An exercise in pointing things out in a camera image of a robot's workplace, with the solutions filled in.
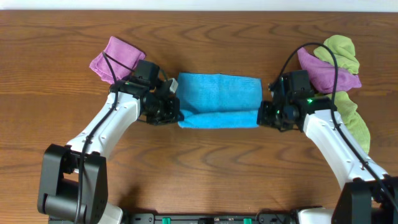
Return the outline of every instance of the towel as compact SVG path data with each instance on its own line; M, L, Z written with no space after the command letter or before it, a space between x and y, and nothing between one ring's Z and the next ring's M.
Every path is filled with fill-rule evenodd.
M310 55L304 48L297 52L301 67L308 71L312 85L321 93L331 93L335 82L335 68L327 62L322 62ZM348 91L351 88L361 87L359 76L352 75L343 68L338 69L336 91Z
M323 43L334 53L337 65L340 68L345 68L351 74L358 74L359 62L355 58L355 47L350 38L342 35L333 35ZM333 59L329 51L323 47L317 47L313 53L317 58L324 62L329 62L332 65Z
M116 37L110 38L108 46L106 46L104 51L113 59L132 69L137 66L138 60L143 60L145 58L145 54L143 52L117 39ZM117 80L120 80L130 74L130 70L123 68L110 59L109 62L111 63ZM90 63L90 68L92 71L97 73L99 77L101 77L102 81L113 84L111 70L109 69L102 53L94 58L94 60Z
M369 154L371 133L361 115L356 112L357 104L350 100L345 91L340 91L336 93L335 105L348 131L353 135L363 151Z
M180 73L181 128L256 128L261 80L222 74Z

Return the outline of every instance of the folded blue cloth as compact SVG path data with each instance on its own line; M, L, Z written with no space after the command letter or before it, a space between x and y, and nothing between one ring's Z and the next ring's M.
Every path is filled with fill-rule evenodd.
M181 128L256 128L261 80L231 75L180 73Z

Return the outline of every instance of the magenta cloth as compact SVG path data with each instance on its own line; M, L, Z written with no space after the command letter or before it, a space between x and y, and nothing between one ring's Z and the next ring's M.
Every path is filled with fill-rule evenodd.
M138 60L143 60L145 58L145 54L143 52L117 39L116 37L110 38L108 46L106 46L104 51L118 62L132 69L137 66ZM116 62L110 59L109 62L111 63L117 80L120 80L130 74L130 70L118 65ZM102 53L94 58L94 60L90 63L90 68L92 71L97 73L99 77L101 77L102 81L113 84L111 70L109 69Z
M308 71L312 85L320 93L331 93L335 82L335 67L310 55L304 48L298 50L297 54L301 68ZM336 91L348 91L361 86L358 75L353 75L343 68L338 69Z

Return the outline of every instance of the brown wood surface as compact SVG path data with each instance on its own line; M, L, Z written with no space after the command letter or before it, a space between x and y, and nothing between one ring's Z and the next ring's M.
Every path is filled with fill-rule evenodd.
M349 94L371 132L370 155L397 175L398 14L1 11L0 223L46 222L36 209L42 155L105 102L108 84L88 65L111 35L171 77L225 73L265 86L297 46L333 34L352 38L361 63L363 87ZM298 68L295 57L289 69ZM320 151L297 131L176 124L129 127L108 161L108 185L110 202L160 213L332 208L340 194Z

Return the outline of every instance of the wooden tabletop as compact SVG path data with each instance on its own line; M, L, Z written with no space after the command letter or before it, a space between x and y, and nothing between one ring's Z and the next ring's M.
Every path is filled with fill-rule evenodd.
M112 35L171 77L225 73L264 86L299 45L350 37L363 87L349 95L370 130L370 156L397 175L397 27L398 14L353 12L1 11L0 223L46 222L36 208L43 153L74 138L103 106L109 85L88 66ZM299 68L295 57L289 70ZM159 213L333 208L340 194L320 151L298 131L144 123L131 125L112 152L108 187L110 202Z

